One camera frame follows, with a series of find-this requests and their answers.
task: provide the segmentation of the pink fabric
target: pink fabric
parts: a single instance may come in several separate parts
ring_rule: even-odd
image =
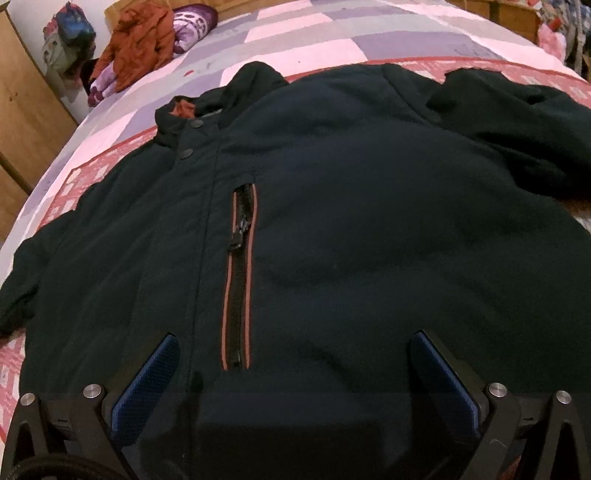
[[[284,51],[254,55],[225,69],[222,73],[220,85],[227,85],[236,75],[236,72],[250,61],[263,61],[271,65],[283,76],[288,76],[326,67],[361,63],[367,61],[367,59],[365,53],[351,38],[340,38],[306,45],[305,47],[292,48],[289,55],[286,55]]]
[[[260,20],[262,18],[274,17],[275,15],[284,14],[286,12],[295,12],[296,10],[310,7],[312,7],[312,2],[310,0],[296,0],[295,2],[287,2],[274,7],[263,8],[262,10],[259,10],[256,18],[257,20]]]
[[[332,19],[324,14],[305,15],[303,17],[291,18],[280,22],[273,22],[260,27],[251,28],[246,35],[244,43],[262,38],[272,37],[273,35],[281,35],[283,33],[299,30],[301,28],[311,27],[320,23],[332,22]]]
[[[546,24],[538,29],[538,46],[564,63],[566,57],[566,39],[562,33],[553,32]]]
[[[115,93],[117,75],[113,69],[114,63],[114,61],[109,63],[98,78],[92,82],[92,85],[90,85],[88,106],[97,106],[105,98]]]

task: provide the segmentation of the purple pillow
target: purple pillow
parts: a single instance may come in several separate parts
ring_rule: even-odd
[[[173,11],[176,55],[185,53],[217,25],[217,12],[207,5],[187,5]]]

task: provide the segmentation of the bed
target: bed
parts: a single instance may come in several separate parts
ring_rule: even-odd
[[[100,103],[28,198],[0,251],[0,281],[25,239],[155,134],[154,111],[174,95],[223,86],[245,63],[264,61],[288,80],[351,63],[397,63],[439,82],[476,67],[556,87],[591,107],[591,87],[528,40],[443,0],[297,0],[221,22],[203,41]],[[591,229],[584,205],[569,204]],[[0,452],[19,397],[25,332],[0,348]]]

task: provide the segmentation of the zipper pocket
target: zipper pocket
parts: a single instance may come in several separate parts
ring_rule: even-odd
[[[225,371],[251,364],[252,243],[256,224],[256,187],[239,186],[232,195],[232,236],[222,317],[222,365]]]

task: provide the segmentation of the clothing pile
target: clothing pile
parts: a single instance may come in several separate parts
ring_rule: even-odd
[[[173,11],[147,1],[124,10],[90,75],[88,105],[98,105],[163,67],[193,47],[216,24],[217,12],[207,5]]]
[[[59,90],[82,84],[80,71],[95,52],[96,33],[84,11],[68,2],[43,28],[46,76]]]
[[[589,49],[591,8],[580,0],[531,2],[543,23],[538,29],[538,45],[581,74],[583,53]]]
[[[428,329],[513,393],[568,391],[590,438],[591,236],[554,200],[591,196],[590,109],[486,70],[253,62],[155,119],[15,254],[21,394],[79,395],[170,332],[139,478],[426,478],[450,447],[411,401]]]

